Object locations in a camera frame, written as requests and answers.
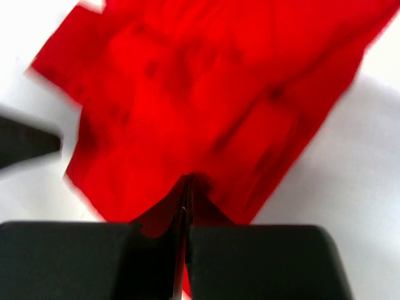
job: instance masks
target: red cloth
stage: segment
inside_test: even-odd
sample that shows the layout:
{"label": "red cloth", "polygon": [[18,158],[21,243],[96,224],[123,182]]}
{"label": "red cloth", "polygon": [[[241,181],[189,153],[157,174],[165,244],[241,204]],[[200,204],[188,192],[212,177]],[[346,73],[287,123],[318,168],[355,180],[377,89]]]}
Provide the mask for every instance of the red cloth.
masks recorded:
{"label": "red cloth", "polygon": [[180,175],[249,223],[349,87],[399,0],[108,0],[76,6],[32,68],[82,104],[67,174],[108,221]]}

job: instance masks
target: white surface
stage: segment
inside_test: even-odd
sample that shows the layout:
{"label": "white surface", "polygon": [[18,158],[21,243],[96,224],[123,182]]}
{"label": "white surface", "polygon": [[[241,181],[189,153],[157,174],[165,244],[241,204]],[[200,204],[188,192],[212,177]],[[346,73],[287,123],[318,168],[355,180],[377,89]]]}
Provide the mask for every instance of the white surface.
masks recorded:
{"label": "white surface", "polygon": [[[79,108],[23,71],[75,0],[0,2],[0,104],[56,124],[62,158],[0,174],[0,222],[98,219],[63,179]],[[400,299],[400,18],[256,218],[312,223],[335,239],[356,299]]]}

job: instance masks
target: white table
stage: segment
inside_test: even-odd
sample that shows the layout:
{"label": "white table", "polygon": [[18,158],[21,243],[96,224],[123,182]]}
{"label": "white table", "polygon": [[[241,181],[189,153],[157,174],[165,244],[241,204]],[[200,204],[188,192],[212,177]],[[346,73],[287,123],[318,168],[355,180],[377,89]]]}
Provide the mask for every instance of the white table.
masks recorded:
{"label": "white table", "polygon": [[[0,174],[0,222],[99,220],[63,179],[79,107],[23,74],[76,0],[0,3],[0,104],[57,125],[62,158]],[[335,239],[355,298],[400,299],[400,17],[255,223],[313,223]]]}

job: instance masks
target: black plastic piece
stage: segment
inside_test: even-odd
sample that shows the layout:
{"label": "black plastic piece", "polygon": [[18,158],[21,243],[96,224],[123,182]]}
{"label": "black plastic piece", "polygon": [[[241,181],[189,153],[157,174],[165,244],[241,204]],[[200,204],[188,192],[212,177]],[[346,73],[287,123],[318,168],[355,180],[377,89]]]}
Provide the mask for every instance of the black plastic piece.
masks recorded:
{"label": "black plastic piece", "polygon": [[57,134],[0,116],[0,169],[58,152],[60,147]]}
{"label": "black plastic piece", "polygon": [[337,252],[313,226],[193,227],[195,300],[350,300]]}
{"label": "black plastic piece", "polygon": [[185,184],[131,224],[1,225],[0,299],[180,299]]}

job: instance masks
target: white background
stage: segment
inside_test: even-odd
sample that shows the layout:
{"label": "white background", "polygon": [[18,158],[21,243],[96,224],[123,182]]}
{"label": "white background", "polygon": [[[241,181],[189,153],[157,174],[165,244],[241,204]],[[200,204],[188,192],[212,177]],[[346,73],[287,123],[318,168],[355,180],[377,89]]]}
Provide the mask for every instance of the white background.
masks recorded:
{"label": "white background", "polygon": [[[75,2],[0,2],[1,109],[39,118],[64,134],[61,158],[48,156],[0,173],[0,223],[99,219],[63,178],[76,143],[79,107],[24,74]],[[397,17],[255,220],[324,226],[359,300],[400,299],[399,37]]]}

